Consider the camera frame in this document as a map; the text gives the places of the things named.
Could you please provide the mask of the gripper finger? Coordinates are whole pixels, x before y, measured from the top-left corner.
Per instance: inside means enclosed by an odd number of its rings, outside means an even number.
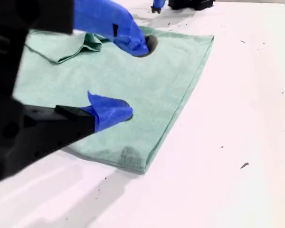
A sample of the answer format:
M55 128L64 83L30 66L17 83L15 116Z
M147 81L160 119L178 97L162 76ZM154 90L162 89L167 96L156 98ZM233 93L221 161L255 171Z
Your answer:
M151 6L152 13L160 14L164 5L165 5L165 0L154 0L153 5Z
M91 93L87 96L87 107L27 105L23 126L33 149L59 150L133 116L133 109L124 100Z
M72 17L73 34L32 30L30 48L43 57L74 57L82 49L99 52L110 41L134 57L151 54L157 44L154 35L145 35L130 12L112 0L60 0L54 13Z

